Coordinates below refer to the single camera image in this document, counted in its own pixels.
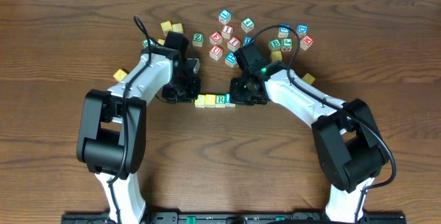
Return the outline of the green block R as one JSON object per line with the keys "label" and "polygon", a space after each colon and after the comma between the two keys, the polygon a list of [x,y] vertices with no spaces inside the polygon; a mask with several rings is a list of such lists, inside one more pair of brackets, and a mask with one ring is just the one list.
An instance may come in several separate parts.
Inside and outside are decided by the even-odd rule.
{"label": "green block R", "polygon": [[215,100],[215,107],[216,108],[225,108],[226,107],[225,98],[226,98],[226,96],[224,94],[217,94],[216,100]]}

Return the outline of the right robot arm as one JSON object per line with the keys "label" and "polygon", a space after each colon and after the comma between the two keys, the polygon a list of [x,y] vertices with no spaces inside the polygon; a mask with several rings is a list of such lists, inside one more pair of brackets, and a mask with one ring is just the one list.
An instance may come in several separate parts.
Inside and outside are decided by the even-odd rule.
{"label": "right robot arm", "polygon": [[300,79],[281,61],[269,62],[255,43],[234,52],[243,74],[230,95],[238,105],[277,103],[312,131],[318,161],[331,183],[325,214],[330,221],[357,223],[374,179],[392,160],[369,106],[360,99],[333,98]]}

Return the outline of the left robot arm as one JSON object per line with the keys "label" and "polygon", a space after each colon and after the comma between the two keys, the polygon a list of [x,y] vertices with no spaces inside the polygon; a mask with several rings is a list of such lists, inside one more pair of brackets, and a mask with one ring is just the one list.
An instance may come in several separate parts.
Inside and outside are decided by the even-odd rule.
{"label": "left robot arm", "polygon": [[121,82],[86,94],[76,157],[101,182],[110,211],[65,214],[62,223],[148,221],[137,174],[145,154],[147,105],[159,90],[169,103],[190,103],[197,98],[200,63],[186,58],[188,45],[183,34],[168,32],[163,45],[147,44],[138,65]]}

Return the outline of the yellow block C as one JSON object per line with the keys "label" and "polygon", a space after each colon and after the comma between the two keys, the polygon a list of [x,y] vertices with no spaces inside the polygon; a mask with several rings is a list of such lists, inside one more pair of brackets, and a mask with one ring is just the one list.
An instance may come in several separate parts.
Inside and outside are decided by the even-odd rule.
{"label": "yellow block C", "polygon": [[205,95],[199,94],[198,97],[194,100],[194,105],[196,108],[204,108],[205,107]]}

